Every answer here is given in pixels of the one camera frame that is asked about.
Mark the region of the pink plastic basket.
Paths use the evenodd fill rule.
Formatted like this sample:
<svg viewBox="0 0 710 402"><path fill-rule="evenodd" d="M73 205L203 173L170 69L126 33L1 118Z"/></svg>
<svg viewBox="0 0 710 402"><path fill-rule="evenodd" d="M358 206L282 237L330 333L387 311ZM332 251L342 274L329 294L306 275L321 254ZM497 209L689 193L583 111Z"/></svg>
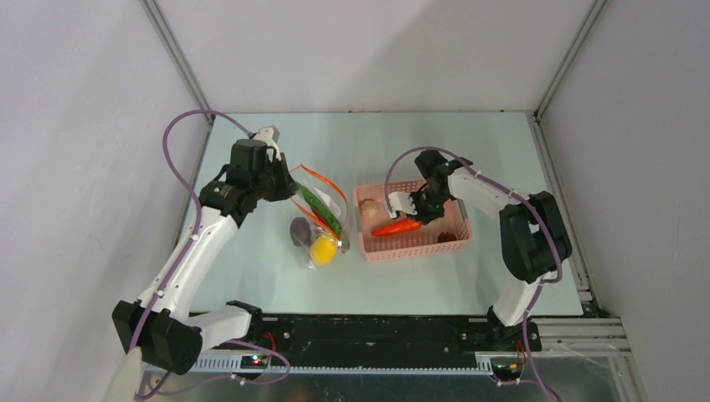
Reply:
<svg viewBox="0 0 710 402"><path fill-rule="evenodd" d="M460 201L447 201L443 218L436 219L416 231L378 238L371 236L371 231L393 222L385 210L383 185L380 183L359 186L353 189L352 195L356 203L358 243L368 262L450 253L463 248L471 241L471 225L466 209ZM366 198L374 199L379 206L377 215L371 219L363 217L359 211L359 204ZM438 243L437 236L442 232L456 235L457 241Z"/></svg>

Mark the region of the clear zip bag orange zipper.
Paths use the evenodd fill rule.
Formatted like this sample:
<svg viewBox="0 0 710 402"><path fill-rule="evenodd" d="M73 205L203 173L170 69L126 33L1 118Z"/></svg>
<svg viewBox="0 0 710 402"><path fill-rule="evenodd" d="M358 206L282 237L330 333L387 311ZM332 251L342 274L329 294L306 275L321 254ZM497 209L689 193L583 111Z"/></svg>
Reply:
<svg viewBox="0 0 710 402"><path fill-rule="evenodd" d="M306 267L315 271L350 251L350 203L335 182L304 164L290 175L296 184L291 202L300 213L291 221L291 241L305 253Z"/></svg>

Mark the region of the yellow mango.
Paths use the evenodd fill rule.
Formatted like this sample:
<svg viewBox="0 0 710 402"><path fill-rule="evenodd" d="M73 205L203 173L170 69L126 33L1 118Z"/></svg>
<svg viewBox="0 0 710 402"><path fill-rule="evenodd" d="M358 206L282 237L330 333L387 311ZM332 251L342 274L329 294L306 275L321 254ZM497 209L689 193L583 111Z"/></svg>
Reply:
<svg viewBox="0 0 710 402"><path fill-rule="evenodd" d="M319 234L309 247L309 256L314 265L327 265L335 258L339 240L329 233Z"/></svg>

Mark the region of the green cucumber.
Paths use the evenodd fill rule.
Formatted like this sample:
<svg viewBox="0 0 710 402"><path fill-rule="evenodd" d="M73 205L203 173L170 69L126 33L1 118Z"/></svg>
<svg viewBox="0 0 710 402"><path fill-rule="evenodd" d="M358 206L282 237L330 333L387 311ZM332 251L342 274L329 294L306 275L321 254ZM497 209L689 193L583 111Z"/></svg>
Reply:
<svg viewBox="0 0 710 402"><path fill-rule="evenodd" d="M341 249L342 249L342 253L349 251L351 248L351 242L350 242L350 239L347 235L347 218L346 218L346 216L339 215L334 206L330 206L321 196L314 193L306 185L299 183L298 187L299 187L300 195L303 197L306 204L308 205L307 211L311 212L311 209L310 209L311 206L319 208L321 210L321 212L325 215L327 222L330 224L331 228L330 229L325 228L322 224L320 224L317 221L317 219L316 219L316 222L318 224L320 224L322 227L324 227L325 229L332 232L332 234L338 238L338 240L340 242Z"/></svg>

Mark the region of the red chili pepper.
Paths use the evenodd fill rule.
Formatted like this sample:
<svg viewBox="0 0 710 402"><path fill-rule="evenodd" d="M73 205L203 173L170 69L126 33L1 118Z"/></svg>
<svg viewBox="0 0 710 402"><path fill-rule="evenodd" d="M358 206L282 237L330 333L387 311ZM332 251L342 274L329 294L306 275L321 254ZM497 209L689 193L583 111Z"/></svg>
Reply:
<svg viewBox="0 0 710 402"><path fill-rule="evenodd" d="M319 208L311 206L310 209L320 224L322 224L325 228L331 228L330 224L327 222L325 215L321 212Z"/></svg>

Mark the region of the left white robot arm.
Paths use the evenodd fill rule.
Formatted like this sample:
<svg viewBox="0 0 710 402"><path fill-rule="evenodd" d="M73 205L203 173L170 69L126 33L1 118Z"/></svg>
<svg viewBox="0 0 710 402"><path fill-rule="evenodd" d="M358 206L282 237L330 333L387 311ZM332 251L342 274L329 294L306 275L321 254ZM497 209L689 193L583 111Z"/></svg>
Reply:
<svg viewBox="0 0 710 402"><path fill-rule="evenodd" d="M119 301L112 312L125 351L140 348L142 360L174 374L185 374L199 355L234 339L256 348L264 325L259 310L231 301L197 316L190 310L214 260L260 200L287 200L296 192L286 157L260 133L239 139L229 163L198 196L198 211L153 283L134 302Z"/></svg>

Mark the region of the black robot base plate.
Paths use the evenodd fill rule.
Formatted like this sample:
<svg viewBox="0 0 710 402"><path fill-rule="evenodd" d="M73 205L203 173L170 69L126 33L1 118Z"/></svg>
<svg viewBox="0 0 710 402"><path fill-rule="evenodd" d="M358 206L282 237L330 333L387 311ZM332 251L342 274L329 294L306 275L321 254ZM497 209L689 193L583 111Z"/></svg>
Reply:
<svg viewBox="0 0 710 402"><path fill-rule="evenodd" d="M443 363L462 367L484 353L542 350L538 326L505 329L490 316L263 314L242 340L297 363Z"/></svg>

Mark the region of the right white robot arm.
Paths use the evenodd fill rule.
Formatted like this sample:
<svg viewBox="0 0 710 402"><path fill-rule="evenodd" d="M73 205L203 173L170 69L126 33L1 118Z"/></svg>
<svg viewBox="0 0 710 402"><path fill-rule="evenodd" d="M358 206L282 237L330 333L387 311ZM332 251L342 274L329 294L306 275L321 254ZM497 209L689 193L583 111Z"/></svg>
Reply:
<svg viewBox="0 0 710 402"><path fill-rule="evenodd" d="M444 216L448 201L464 201L497 219L502 259L510 278L492 305L497 321L487 327L488 342L508 350L518 326L528 317L541 285L560 281L562 262L571 255L569 234L554 196L525 194L473 168L468 160L446 159L440 149L425 148L414 160L425 185L409 195L409 218L427 225Z"/></svg>

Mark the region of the white garlic bulb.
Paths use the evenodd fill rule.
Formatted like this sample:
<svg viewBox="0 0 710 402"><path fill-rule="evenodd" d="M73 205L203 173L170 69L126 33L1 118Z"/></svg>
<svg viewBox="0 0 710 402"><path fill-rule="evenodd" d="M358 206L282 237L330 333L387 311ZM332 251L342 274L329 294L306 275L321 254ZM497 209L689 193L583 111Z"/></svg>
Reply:
<svg viewBox="0 0 710 402"><path fill-rule="evenodd" d="M378 202L374 199L366 198L359 204L359 211L363 217L371 219L375 217L379 211Z"/></svg>

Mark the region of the red strawberry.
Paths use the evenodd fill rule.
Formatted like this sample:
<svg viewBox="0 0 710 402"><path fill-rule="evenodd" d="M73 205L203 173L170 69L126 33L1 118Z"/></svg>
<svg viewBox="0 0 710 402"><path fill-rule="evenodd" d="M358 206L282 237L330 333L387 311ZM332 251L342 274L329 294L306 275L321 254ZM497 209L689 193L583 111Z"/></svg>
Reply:
<svg viewBox="0 0 710 402"><path fill-rule="evenodd" d="M437 236L438 243L447 243L452 241L457 241L457 237L455 234L450 232L442 232Z"/></svg>

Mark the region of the orange carrot green top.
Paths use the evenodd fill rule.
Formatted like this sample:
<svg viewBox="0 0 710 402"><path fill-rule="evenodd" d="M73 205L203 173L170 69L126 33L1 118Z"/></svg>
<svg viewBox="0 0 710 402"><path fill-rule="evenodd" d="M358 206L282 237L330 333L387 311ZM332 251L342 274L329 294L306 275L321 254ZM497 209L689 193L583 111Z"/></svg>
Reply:
<svg viewBox="0 0 710 402"><path fill-rule="evenodd" d="M385 224L381 227L373 229L371 231L371 236L373 237L388 237L392 235L401 235L410 233L420 229L423 224L414 219L400 219L393 221L391 223Z"/></svg>

